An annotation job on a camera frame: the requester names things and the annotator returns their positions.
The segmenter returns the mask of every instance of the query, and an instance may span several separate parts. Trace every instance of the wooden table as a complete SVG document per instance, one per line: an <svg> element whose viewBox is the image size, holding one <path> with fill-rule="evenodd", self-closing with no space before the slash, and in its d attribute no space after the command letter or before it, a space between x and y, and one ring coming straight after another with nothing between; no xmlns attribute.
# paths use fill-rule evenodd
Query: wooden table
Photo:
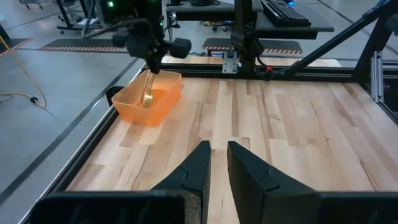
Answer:
<svg viewBox="0 0 398 224"><path fill-rule="evenodd" d="M208 223L238 223L227 171L230 140L317 190L398 190L398 127L359 85L204 78L183 80L181 99L156 128L118 118L68 189L150 189L202 140L212 147Z"/></svg>

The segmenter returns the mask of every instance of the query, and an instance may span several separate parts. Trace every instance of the yellow cable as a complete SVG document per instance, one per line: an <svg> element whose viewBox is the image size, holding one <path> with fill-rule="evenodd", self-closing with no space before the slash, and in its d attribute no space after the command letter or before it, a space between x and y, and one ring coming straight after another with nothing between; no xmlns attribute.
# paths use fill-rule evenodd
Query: yellow cable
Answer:
<svg viewBox="0 0 398 224"><path fill-rule="evenodd" d="M29 75L29 73L24 68L22 62L18 59L18 57L10 49L10 47L7 45L6 41L1 37L1 35L0 35L0 41L2 42L2 44L4 44L4 46L6 47L6 49L10 53L10 55L14 58L14 60L18 64L18 66L22 69L22 71L24 71L24 73L28 76L28 78L32 81L32 83L36 86L36 88L38 89L38 91L42 95L43 100L44 100L44 104L41 104L37 100L35 100L35 103L41 108L46 108L47 107L47 99L46 99L42 89L39 87L39 84L37 84L37 82L31 77L31 75ZM13 96L13 95L24 96L24 97L27 97L28 99L32 99L31 96L29 96L28 94L25 94L25 93L0 93L0 96Z"/></svg>

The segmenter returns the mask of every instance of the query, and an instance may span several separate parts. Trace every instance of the floor mat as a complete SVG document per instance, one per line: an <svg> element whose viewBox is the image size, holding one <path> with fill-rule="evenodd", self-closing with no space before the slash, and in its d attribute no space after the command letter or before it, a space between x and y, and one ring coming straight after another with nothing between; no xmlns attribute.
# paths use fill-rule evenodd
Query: floor mat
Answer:
<svg viewBox="0 0 398 224"><path fill-rule="evenodd" d="M302 49L297 41L292 40L260 40L264 47L264 53L280 53L280 54L301 54ZM209 38L206 39L202 48L211 51L228 50L231 45L230 39L225 38Z"/></svg>
<svg viewBox="0 0 398 224"><path fill-rule="evenodd" d="M123 49L113 46L112 40L109 39L58 39L40 49L66 52L124 52Z"/></svg>
<svg viewBox="0 0 398 224"><path fill-rule="evenodd" d="M8 47L11 48L11 50L16 50L32 40L33 40L33 38L22 38L22 39L10 39L10 40L6 40L6 42L7 42ZM6 49L6 46L4 46L2 43L0 43L0 57L5 56L8 53L9 52Z"/></svg>

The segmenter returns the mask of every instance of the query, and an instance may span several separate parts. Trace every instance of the orange plastic bowl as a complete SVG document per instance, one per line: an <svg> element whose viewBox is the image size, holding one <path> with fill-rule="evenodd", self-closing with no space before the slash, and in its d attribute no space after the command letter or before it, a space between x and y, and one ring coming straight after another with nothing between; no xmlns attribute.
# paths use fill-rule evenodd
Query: orange plastic bowl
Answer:
<svg viewBox="0 0 398 224"><path fill-rule="evenodd" d="M149 108L141 106L141 97L149 70L143 71L136 79L112 97L120 117L129 123L143 126L157 126L180 98L182 76L180 73L163 72L155 75L152 85L154 99Z"/></svg>

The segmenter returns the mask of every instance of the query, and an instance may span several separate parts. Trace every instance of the gray floor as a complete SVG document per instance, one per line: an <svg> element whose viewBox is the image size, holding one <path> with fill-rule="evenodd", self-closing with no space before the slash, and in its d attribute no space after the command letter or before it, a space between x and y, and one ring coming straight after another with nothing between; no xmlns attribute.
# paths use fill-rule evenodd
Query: gray floor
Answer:
<svg viewBox="0 0 398 224"><path fill-rule="evenodd" d="M336 30L319 34L317 40L300 40L303 49L300 56L321 46L377 3L375 0L301 1L324 15ZM1 24L8 34L12 38L34 38L16 54L49 101L47 110L43 110L25 98L0 98L0 223L17 223L108 109L102 97L104 89L110 83L125 85L143 61L134 61L126 54L39 51L38 48L55 39L79 36L76 32L59 34L55 26L62 22L53 4L44 4L43 10L32 6L29 11L15 0L1 0L1 4L0 11L6 18ZM198 22L180 22L180 25L181 29L174 29L174 37L191 39L192 52L202 52L201 45L206 38L229 37L229 32L216 33ZM338 58L342 65L353 66L373 25L324 57ZM384 58L398 60L397 37L391 37L388 45ZM9 55L0 57L0 92L7 91L39 96Z"/></svg>

